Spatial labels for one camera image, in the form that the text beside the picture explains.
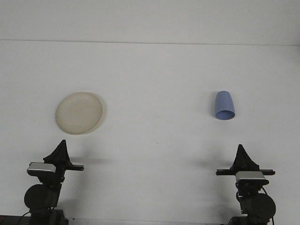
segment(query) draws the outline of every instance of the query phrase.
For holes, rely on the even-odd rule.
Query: blue plastic cup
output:
[[[230,120],[235,116],[233,99],[228,91],[219,91],[216,96],[215,116],[219,120]]]

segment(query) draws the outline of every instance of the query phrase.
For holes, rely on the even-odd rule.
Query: white wall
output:
[[[29,162],[66,139],[71,160],[85,165],[66,173],[58,207],[67,217],[226,223],[240,215],[235,179],[215,171],[242,143],[277,172],[266,186],[277,224],[296,223],[300,48],[258,45],[299,44],[299,2],[185,2],[0,2],[0,214],[26,212],[23,196],[38,183]],[[232,94],[232,120],[213,117],[219,90]],[[76,91],[105,104],[86,135],[54,119]]]
[[[0,39],[299,45],[298,0],[2,0]]]

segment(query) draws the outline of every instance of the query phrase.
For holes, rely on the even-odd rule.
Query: beige plastic plate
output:
[[[77,92],[67,96],[56,109],[55,120],[63,131],[79,135],[91,131],[99,123],[103,106],[90,92]]]

